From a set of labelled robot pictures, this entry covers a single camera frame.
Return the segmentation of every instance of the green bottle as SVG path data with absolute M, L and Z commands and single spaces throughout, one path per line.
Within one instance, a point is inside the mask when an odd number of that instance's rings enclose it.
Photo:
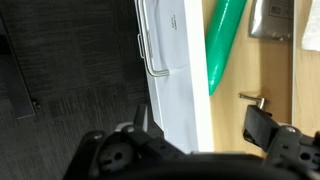
M 206 37 L 209 95 L 216 90 L 226 67 L 247 0 L 218 0 Z

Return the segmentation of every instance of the black fabric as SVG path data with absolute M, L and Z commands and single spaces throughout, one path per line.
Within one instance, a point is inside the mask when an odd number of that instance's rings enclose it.
M 0 0 L 0 11 L 41 105 L 15 119 L 0 77 L 1 179 L 61 179 L 86 132 L 111 134 L 149 103 L 134 2 Z

